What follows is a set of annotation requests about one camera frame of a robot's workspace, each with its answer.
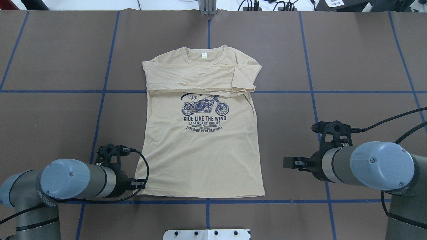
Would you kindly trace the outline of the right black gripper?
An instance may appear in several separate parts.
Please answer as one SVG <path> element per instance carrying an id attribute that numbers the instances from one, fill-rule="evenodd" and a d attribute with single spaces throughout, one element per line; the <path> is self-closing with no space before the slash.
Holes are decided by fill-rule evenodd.
<path id="1" fill-rule="evenodd" d="M 311 157 L 284 157 L 284 168 L 293 170 L 309 170 L 319 181 L 326 181 L 322 169 L 322 158 L 324 153 L 314 152 Z"/>

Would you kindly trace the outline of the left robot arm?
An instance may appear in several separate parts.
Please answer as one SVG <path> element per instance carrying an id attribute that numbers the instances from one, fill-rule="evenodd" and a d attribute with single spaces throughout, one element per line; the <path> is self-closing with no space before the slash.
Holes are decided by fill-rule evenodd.
<path id="1" fill-rule="evenodd" d="M 126 191 L 139 193 L 146 181 L 76 159 L 58 159 L 42 170 L 15 174 L 1 186 L 1 201 L 15 210 L 14 215 L 1 223 L 16 219 L 15 233 L 2 235 L 1 239 L 59 240 L 59 204 L 69 201 L 106 204 L 106 198 L 120 197 Z"/>

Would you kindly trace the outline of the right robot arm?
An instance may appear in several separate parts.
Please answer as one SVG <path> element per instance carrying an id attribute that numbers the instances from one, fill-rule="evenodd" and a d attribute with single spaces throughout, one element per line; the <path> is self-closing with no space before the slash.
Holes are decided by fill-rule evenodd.
<path id="1" fill-rule="evenodd" d="M 427 238 L 427 160 L 392 142 L 333 147 L 311 157 L 284 157 L 284 168 L 310 172 L 331 183 L 391 194 L 386 240 Z"/>

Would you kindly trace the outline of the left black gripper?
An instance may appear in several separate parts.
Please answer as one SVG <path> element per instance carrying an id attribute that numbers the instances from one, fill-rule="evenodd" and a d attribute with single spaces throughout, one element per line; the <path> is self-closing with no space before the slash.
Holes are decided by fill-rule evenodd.
<path id="1" fill-rule="evenodd" d="M 145 179 L 131 179 L 127 174 L 120 170 L 116 173 L 116 185 L 113 189 L 113 197 L 122 196 L 127 190 L 135 190 L 132 186 L 144 186 Z"/>

